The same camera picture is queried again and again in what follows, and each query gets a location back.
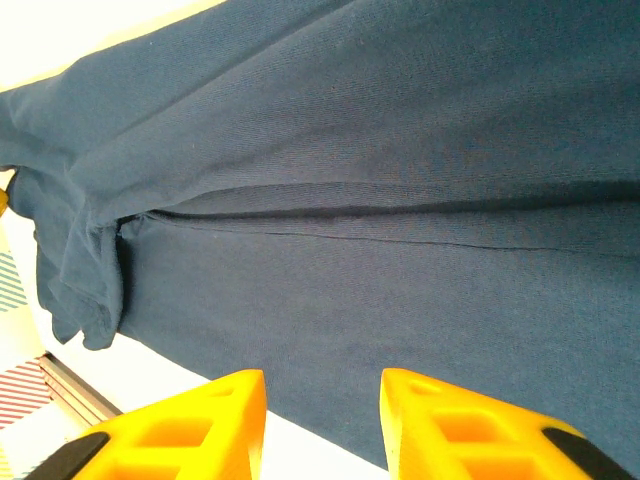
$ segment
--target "red striped paper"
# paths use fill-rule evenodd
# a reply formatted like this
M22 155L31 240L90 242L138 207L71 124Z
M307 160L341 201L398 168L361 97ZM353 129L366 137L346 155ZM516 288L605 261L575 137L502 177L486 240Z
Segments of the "red striped paper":
M0 430L50 402L49 387L36 360L0 373Z

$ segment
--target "navy blue cloth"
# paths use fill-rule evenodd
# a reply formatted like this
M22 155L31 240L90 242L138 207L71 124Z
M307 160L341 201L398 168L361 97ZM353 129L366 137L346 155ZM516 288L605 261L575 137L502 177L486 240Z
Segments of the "navy blue cloth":
M640 6L229 0L0 95L57 338L384 464L400 366L640 472Z

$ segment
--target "black rubber tip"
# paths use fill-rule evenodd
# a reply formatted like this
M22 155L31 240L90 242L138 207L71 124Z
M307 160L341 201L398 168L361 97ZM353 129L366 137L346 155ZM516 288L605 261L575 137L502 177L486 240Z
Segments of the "black rubber tip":
M545 428L542 433L593 480L636 480L586 438L558 428Z
M60 447L25 480L71 480L109 441L105 432L92 433Z

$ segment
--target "t-shirt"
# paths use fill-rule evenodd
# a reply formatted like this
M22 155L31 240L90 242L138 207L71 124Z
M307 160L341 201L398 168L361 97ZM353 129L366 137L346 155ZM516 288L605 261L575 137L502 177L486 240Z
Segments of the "t-shirt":
M382 368L640 472L640 6L228 0L0 94L57 338L384 463Z

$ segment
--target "striped paper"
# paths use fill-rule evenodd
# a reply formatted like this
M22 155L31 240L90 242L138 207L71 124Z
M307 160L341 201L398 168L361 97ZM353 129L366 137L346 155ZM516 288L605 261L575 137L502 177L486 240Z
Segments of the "striped paper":
M0 312L27 304L18 271L9 252L0 252Z
M51 402L36 360L0 373L0 430Z

